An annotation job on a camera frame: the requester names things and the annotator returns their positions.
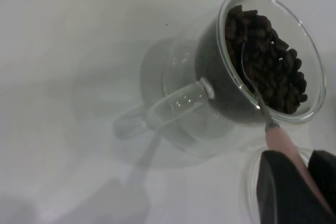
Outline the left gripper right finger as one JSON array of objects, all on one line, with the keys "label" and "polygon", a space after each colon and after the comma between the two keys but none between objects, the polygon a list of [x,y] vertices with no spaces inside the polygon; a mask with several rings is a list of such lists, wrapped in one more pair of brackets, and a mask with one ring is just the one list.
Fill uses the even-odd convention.
[{"label": "left gripper right finger", "polygon": [[335,208],[335,155],[314,150],[308,162],[308,171],[330,208]]}]

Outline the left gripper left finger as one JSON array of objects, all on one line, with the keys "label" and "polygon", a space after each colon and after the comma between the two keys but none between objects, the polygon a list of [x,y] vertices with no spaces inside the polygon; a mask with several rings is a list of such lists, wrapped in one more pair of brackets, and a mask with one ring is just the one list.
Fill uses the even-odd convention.
[{"label": "left gripper left finger", "polygon": [[256,195],[261,223],[335,223],[335,208],[321,204],[280,152],[262,152]]}]

